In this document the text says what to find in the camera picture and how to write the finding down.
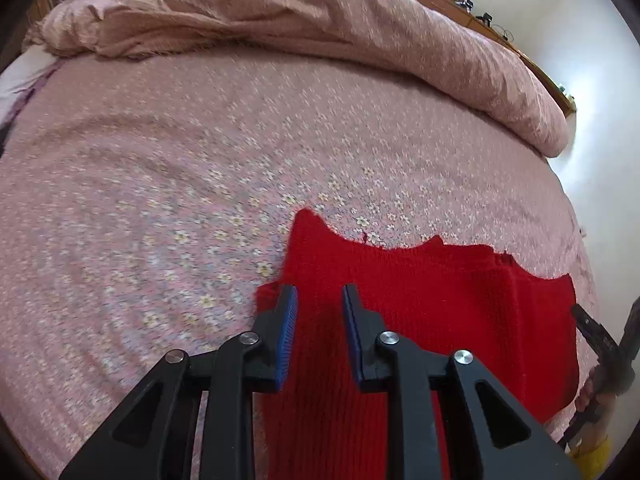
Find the triangular cutout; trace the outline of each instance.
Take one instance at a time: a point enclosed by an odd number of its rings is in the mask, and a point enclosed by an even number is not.
[[[113,438],[134,447],[144,447],[151,435],[160,399],[162,383],[149,388],[113,431]]]
[[[504,449],[530,437],[531,430],[487,382],[477,382],[476,392],[495,447]]]

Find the ribbed knit fabric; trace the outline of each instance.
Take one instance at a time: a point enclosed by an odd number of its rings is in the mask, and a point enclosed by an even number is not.
[[[572,401],[578,364],[572,280],[531,276],[488,246],[439,238],[384,250],[334,234],[309,210],[294,220],[278,282],[258,289],[274,306],[280,283],[298,288],[289,378],[265,396],[270,480],[383,480],[386,399],[361,394],[351,378],[342,286],[421,348],[471,350],[540,421]]]

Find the yellow sleeve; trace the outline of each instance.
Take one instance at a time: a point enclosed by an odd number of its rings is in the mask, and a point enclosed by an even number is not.
[[[611,443],[606,438],[602,444],[589,453],[580,453],[580,448],[571,455],[575,465],[578,466],[584,480],[593,480],[598,476],[609,462]]]

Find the metal pin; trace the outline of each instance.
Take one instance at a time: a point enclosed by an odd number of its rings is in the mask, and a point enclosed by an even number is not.
[[[378,336],[378,338],[380,339],[380,342],[384,343],[385,345],[395,345],[398,341],[400,341],[400,336],[395,332],[391,332],[390,330],[382,332]]]
[[[240,342],[243,345],[255,345],[258,341],[260,341],[260,336],[255,332],[242,332],[240,334]]]
[[[169,350],[164,355],[164,360],[167,361],[168,363],[171,363],[172,365],[179,363],[183,359],[184,359],[184,352],[178,349]]]
[[[453,354],[453,358],[461,365],[468,365],[474,360],[474,355],[469,350],[458,350]]]

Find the hand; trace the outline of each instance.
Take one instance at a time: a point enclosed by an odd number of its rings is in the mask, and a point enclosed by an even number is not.
[[[578,394],[578,397],[575,399],[575,409],[578,412],[586,410],[591,401],[591,396],[593,395],[593,374],[595,370],[596,368],[591,369],[589,377],[580,390],[580,394]],[[597,403],[603,405],[606,410],[598,422],[595,424],[587,423],[582,428],[580,432],[580,436],[582,437],[582,443],[580,444],[581,454],[593,451],[602,444],[607,437],[607,427],[611,421],[611,416],[616,404],[616,394],[597,394],[595,400]]]

